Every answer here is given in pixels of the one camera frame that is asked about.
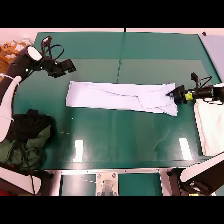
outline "green tabletop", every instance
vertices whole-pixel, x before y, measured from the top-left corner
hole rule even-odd
[[[43,71],[35,72],[18,89],[15,113],[37,109],[56,120],[57,133],[45,147],[47,160],[42,169],[188,166],[206,159],[201,152],[192,102],[180,105],[177,117],[65,106],[72,80],[193,85],[190,72],[196,70],[200,77],[209,74],[213,77],[212,83],[219,83],[216,70],[197,35],[38,33],[37,49],[48,35],[53,38],[53,44],[65,48],[61,58],[72,59],[77,72],[58,79],[48,77]],[[157,73],[147,72],[152,69]],[[188,140],[193,160],[184,159],[180,138]],[[84,141],[80,163],[73,162],[75,140]]]

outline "wall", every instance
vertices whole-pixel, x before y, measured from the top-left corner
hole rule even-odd
[[[123,32],[123,28],[0,28],[0,44],[11,40],[30,38],[35,40],[38,32],[74,32],[74,31],[108,31]],[[210,35],[224,36],[224,28],[127,28],[127,32],[164,32],[201,34],[205,31]]]

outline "metal bracket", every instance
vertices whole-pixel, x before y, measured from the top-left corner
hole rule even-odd
[[[118,196],[118,173],[96,174],[96,196]]]

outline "glossy table surface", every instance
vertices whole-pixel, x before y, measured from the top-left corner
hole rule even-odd
[[[35,47],[50,35],[61,44],[77,72],[54,79],[35,72],[21,83],[15,113],[28,109],[52,116],[57,133],[46,147],[42,169],[106,169],[188,166],[203,161],[193,103],[180,105],[178,116],[65,106],[71,80],[91,82],[193,85],[198,69],[219,77],[197,35],[159,33],[38,33]],[[60,48],[53,54],[60,53]],[[184,158],[179,139],[187,139],[192,160]],[[83,140],[82,162],[73,162],[75,141]]]

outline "dark green cloth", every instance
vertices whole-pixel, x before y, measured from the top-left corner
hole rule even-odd
[[[0,161],[6,164],[14,164],[21,170],[37,169],[46,159],[43,146],[51,135],[51,125],[42,130],[34,139],[26,142],[10,142],[4,140],[0,143]]]

